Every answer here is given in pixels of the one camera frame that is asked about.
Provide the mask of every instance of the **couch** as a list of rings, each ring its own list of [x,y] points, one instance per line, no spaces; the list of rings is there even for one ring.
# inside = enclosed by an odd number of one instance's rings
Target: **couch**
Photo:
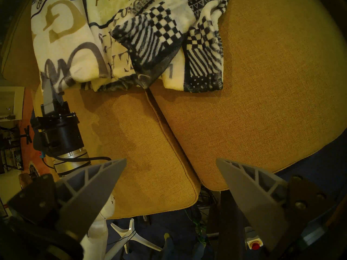
[[[32,90],[38,116],[29,1],[8,29],[1,73]],[[201,184],[226,190],[217,157],[277,172],[345,130],[347,43],[320,0],[230,0],[219,30],[223,90],[190,94],[157,80],[146,91],[65,91],[89,156],[128,160],[113,218],[189,207]]]

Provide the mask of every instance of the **white blanket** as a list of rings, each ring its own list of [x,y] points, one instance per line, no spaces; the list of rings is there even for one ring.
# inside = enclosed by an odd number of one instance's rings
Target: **white blanket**
[[[33,0],[41,82],[81,88],[223,88],[218,18],[228,0]]]

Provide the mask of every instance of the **bolt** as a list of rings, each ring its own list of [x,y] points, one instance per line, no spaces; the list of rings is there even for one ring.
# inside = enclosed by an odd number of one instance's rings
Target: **bolt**
[[[306,204],[301,201],[297,201],[295,202],[295,207],[298,208],[299,210],[304,210],[306,209]]]

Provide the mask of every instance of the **red emergency stop button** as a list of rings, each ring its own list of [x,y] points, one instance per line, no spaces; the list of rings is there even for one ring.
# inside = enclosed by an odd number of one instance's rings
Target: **red emergency stop button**
[[[252,250],[258,250],[260,248],[260,245],[258,243],[252,244]]]

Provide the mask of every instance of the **couch seam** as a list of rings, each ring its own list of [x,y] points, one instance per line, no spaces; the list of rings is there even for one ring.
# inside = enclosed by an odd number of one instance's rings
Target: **couch seam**
[[[155,114],[155,116],[156,116],[156,118],[157,118],[157,120],[158,120],[158,123],[159,123],[159,125],[160,125],[161,131],[163,132],[163,134],[164,134],[166,140],[167,140],[168,143],[170,144],[170,146],[171,146],[172,150],[174,151],[176,157],[178,158],[179,162],[181,163],[181,166],[182,166],[182,168],[183,168],[183,170],[184,170],[184,173],[186,174],[186,177],[187,177],[187,179],[189,180],[189,182],[190,182],[190,184],[191,184],[191,186],[192,186],[192,188],[193,188],[193,190],[194,190],[194,192],[195,192],[195,201],[193,201],[193,203],[192,203],[191,205],[185,206],[183,209],[188,208],[188,207],[194,205],[194,204],[197,202],[197,200],[198,200],[197,192],[196,192],[195,189],[194,189],[193,182],[192,182],[191,178],[187,175],[187,170],[186,170],[186,168],[184,167],[184,165],[183,165],[183,163],[182,163],[182,160],[180,159],[178,153],[177,153],[176,150],[174,149],[174,147],[173,147],[171,141],[169,140],[169,137],[167,136],[167,134],[166,134],[165,131],[164,131],[164,128],[163,128],[163,125],[162,125],[162,123],[161,123],[161,121],[160,121],[160,119],[159,119],[158,113],[157,113],[157,111],[155,110],[153,104],[151,103],[151,101],[150,101],[150,99],[149,99],[149,97],[148,97],[148,89],[145,90],[145,94],[146,94],[147,101],[148,101],[149,105],[151,106],[151,108],[152,108],[152,110],[153,110],[153,112],[154,112],[154,114]]]

